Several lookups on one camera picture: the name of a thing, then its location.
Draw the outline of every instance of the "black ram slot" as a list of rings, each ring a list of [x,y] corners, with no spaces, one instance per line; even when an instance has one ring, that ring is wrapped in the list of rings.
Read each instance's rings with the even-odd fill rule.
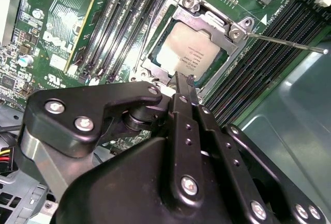
[[[312,32],[310,33],[309,37],[305,39],[305,42],[311,42],[315,35],[312,35],[313,32],[320,32],[323,30],[325,26],[324,25],[318,25],[318,27],[314,28]],[[237,103],[234,103],[233,106],[230,106],[226,112],[223,113],[222,116],[218,118],[218,120],[221,122],[221,125],[224,125],[226,123],[229,123],[233,121],[236,117],[239,117],[239,113],[242,113],[246,107],[249,106],[249,103],[252,103],[254,100],[256,100],[261,93],[267,87],[269,84],[275,80],[279,74],[282,73],[284,69],[301,53],[300,50],[291,48],[290,51],[286,52],[286,54],[282,57],[283,60],[279,62],[277,65],[273,65],[273,69],[271,71],[266,72],[266,74],[263,74],[263,72],[260,74],[259,78],[255,78],[254,80],[254,88],[249,88],[245,92],[241,93],[240,101]]]
[[[299,6],[296,6],[295,4],[289,6],[285,11],[283,11],[282,16],[277,18],[271,26],[275,26],[280,29],[282,26],[287,24],[289,20],[291,20],[292,15],[296,14],[298,8]],[[279,29],[268,28],[264,35],[269,37],[277,37],[276,34],[279,32]],[[228,90],[231,89],[231,85],[236,83],[237,80],[239,80],[239,78],[241,78],[241,76],[245,73],[245,71],[250,68],[253,63],[255,63],[258,53],[262,52],[267,44],[267,41],[257,40],[255,42],[254,46],[250,49],[248,54],[246,54],[245,57],[240,61],[240,64],[234,68],[234,70],[227,76],[225,81],[221,83],[221,86],[209,99],[207,103],[209,108],[214,108],[221,101],[220,96],[228,93]]]
[[[132,36],[126,40],[126,43],[124,45],[124,49],[122,50],[120,57],[117,59],[116,64],[114,65],[111,73],[107,77],[107,83],[113,83],[116,75],[119,73],[127,55],[129,54],[133,44],[136,42],[136,39],[138,38],[142,28],[145,25],[146,20],[148,19],[148,16],[150,15],[151,11],[155,8],[155,0],[149,0],[147,10],[145,11],[144,15],[141,16],[139,20],[139,24],[137,28],[134,30]]]
[[[307,17],[309,16],[309,12],[303,11],[303,13],[299,14],[298,18],[295,19],[291,25],[299,27],[299,24],[302,23]],[[300,34],[300,29],[298,28],[296,32],[292,33],[292,29],[285,28],[282,29],[281,32],[278,33],[278,38],[284,39],[284,40],[291,40],[293,42],[299,42],[299,39],[301,35],[298,37],[295,34]],[[276,54],[277,57],[280,57],[280,49],[286,50],[288,47],[286,46],[280,46],[279,44],[272,43],[272,42],[265,42],[265,47],[262,53],[260,53],[254,62],[254,67],[248,67],[248,70],[245,71],[242,77],[238,77],[238,81],[236,84],[231,85],[231,91],[225,95],[225,99],[220,101],[219,106],[215,109],[217,112],[217,116],[222,114],[223,110],[226,110],[228,105],[232,103],[233,99],[237,94],[240,93],[243,89],[247,89],[247,85],[251,85],[251,80],[255,76],[255,74],[258,74],[261,68],[265,68],[268,70],[270,66],[273,64],[272,58],[274,58],[273,54]]]
[[[98,50],[100,41],[104,32],[106,31],[107,26],[109,25],[114,13],[116,12],[116,9],[118,8],[118,3],[119,0],[107,0],[107,4],[102,12],[102,15],[97,21],[91,39],[89,40],[85,49],[84,59],[86,63],[93,63],[92,59]]]
[[[116,41],[114,42],[114,46],[109,51],[107,58],[104,60],[103,65],[101,66],[101,68],[104,71],[106,71],[106,74],[108,74],[109,70],[112,69],[112,68],[110,68],[110,66],[114,65],[117,62],[117,59],[114,59],[114,55],[115,55],[120,43],[125,42],[125,41],[123,41],[123,38],[127,35],[130,35],[130,33],[128,33],[129,27],[131,27],[131,30],[132,30],[131,33],[134,33],[134,30],[136,29],[136,27],[139,24],[139,19],[141,18],[141,16],[145,13],[146,9],[148,8],[149,1],[150,0],[136,0],[135,3],[133,4],[132,11],[130,11],[123,28],[121,29],[119,35],[117,36]]]
[[[121,0],[114,14],[113,19],[111,20],[110,24],[105,31],[103,38],[100,42],[99,48],[94,55],[94,66],[99,67],[103,62],[103,59],[107,57],[108,52],[112,49],[114,45],[114,40],[118,35],[119,31],[121,30],[126,16],[130,12],[130,8],[133,4],[134,0]]]
[[[291,0],[264,35],[309,44],[327,25],[330,13],[312,0]],[[257,40],[207,101],[220,125],[239,117],[301,50]]]

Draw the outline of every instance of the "silver screw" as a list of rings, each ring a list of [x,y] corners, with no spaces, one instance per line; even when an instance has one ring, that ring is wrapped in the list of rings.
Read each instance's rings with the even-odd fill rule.
[[[308,213],[305,211],[305,209],[301,205],[297,204],[295,206],[295,208],[302,218],[308,219]]]
[[[234,134],[239,134],[238,130],[235,127],[231,127],[231,131],[233,131]]]
[[[182,100],[182,102],[187,103],[187,100],[184,96],[180,96],[179,98],[180,98],[180,100]]]
[[[210,114],[210,111],[206,107],[202,107],[202,111],[205,112],[206,114]]]
[[[148,91],[151,92],[153,95],[157,95],[157,90],[154,87],[148,87]]]
[[[309,206],[309,211],[317,220],[321,219],[320,213],[317,212],[316,208],[314,208],[313,206]]]
[[[267,213],[263,209],[262,205],[257,201],[252,201],[250,206],[254,212],[254,214],[261,220],[265,220],[267,218]]]
[[[93,129],[94,125],[90,118],[88,117],[78,117],[74,125],[81,131],[89,132]]]
[[[61,114],[65,108],[59,101],[49,101],[45,104],[45,109],[52,114]]]
[[[186,8],[191,8],[194,5],[194,0],[183,0],[183,6]]]
[[[196,182],[188,176],[183,176],[182,188],[186,192],[186,194],[190,196],[194,196],[198,193],[198,186]]]
[[[237,28],[234,28],[233,30],[230,31],[230,37],[232,39],[237,39],[240,36],[240,31]]]
[[[52,204],[49,202],[45,204],[45,208],[51,208],[51,206],[52,206]]]

